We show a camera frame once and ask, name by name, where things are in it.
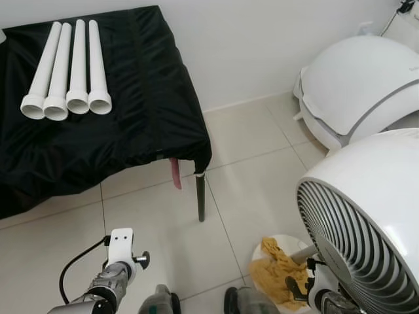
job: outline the table leg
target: table leg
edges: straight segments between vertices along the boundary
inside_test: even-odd
[[[205,172],[196,177],[196,196],[198,198],[198,216],[199,221],[205,220]]]

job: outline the yellow cloth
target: yellow cloth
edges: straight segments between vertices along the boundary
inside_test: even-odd
[[[303,294],[307,293],[305,283],[307,282],[306,263],[298,265],[285,255],[278,247],[276,240],[271,237],[264,237],[261,243],[263,252],[272,258],[254,260],[249,265],[251,278],[270,297],[275,304],[280,304],[291,311],[297,311],[304,302],[294,301],[294,296],[285,284],[285,278],[292,276],[299,284]]]

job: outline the dome-shaped device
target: dome-shaped device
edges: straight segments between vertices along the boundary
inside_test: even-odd
[[[297,201],[321,257],[368,314],[419,313],[419,129],[379,133],[326,158]]]
[[[419,55],[391,39],[352,37],[324,50],[299,87],[304,121],[335,150],[419,110]]]

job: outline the black cable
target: black cable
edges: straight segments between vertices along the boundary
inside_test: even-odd
[[[406,13],[406,12],[410,11],[413,7],[413,4],[414,4],[414,0],[404,0],[404,1],[402,1],[401,6],[394,12],[392,18],[390,18],[390,21],[388,21],[386,27],[381,32],[380,36],[383,36],[387,32],[388,28],[393,23],[393,20],[394,20],[395,16],[397,15],[397,13]]]
[[[60,275],[60,284],[59,284],[60,285],[60,294],[61,294],[61,297],[63,298],[63,301],[64,301],[65,304],[68,304],[69,303],[69,300],[67,299],[67,296],[65,295],[64,284],[63,284],[65,273],[71,267],[71,265],[73,265],[77,260],[79,260],[80,258],[82,258],[87,253],[93,251],[96,247],[98,247],[102,243],[105,243],[106,244],[106,242],[108,242],[108,245],[109,245],[109,236],[108,235],[105,236],[99,242],[93,244],[91,247],[89,247],[84,252],[82,252],[79,255],[77,255],[75,258],[73,258],[72,260],[70,260],[70,262],[67,265],[65,265],[65,267],[64,267],[64,269],[63,269],[63,271],[61,272],[61,275]]]

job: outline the white base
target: white base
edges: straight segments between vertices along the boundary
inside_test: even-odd
[[[300,99],[300,110],[307,128],[323,146],[327,147],[329,150],[339,150],[342,148],[340,142],[312,116],[310,111],[307,110],[302,99]]]
[[[300,239],[297,239],[296,237],[291,237],[290,235],[277,234],[277,235],[272,235],[270,237],[273,237],[276,240],[276,242],[278,243],[278,246],[288,256],[291,256],[292,254],[297,253],[298,251],[301,251],[308,247],[308,245],[302,242]],[[262,258],[267,258],[267,257],[269,256],[266,255],[261,250],[261,244],[258,244],[256,249],[253,251],[253,256],[251,257],[251,260],[252,261],[260,260]],[[307,274],[310,277],[313,277],[309,271],[307,272]],[[257,283],[253,282],[253,284],[255,285],[256,290],[264,293],[264,291],[257,285]],[[311,310],[309,306],[302,307],[296,312],[290,311],[289,309],[287,309],[286,307],[282,305],[276,304],[276,307],[278,308],[278,311],[281,314],[303,314]]]

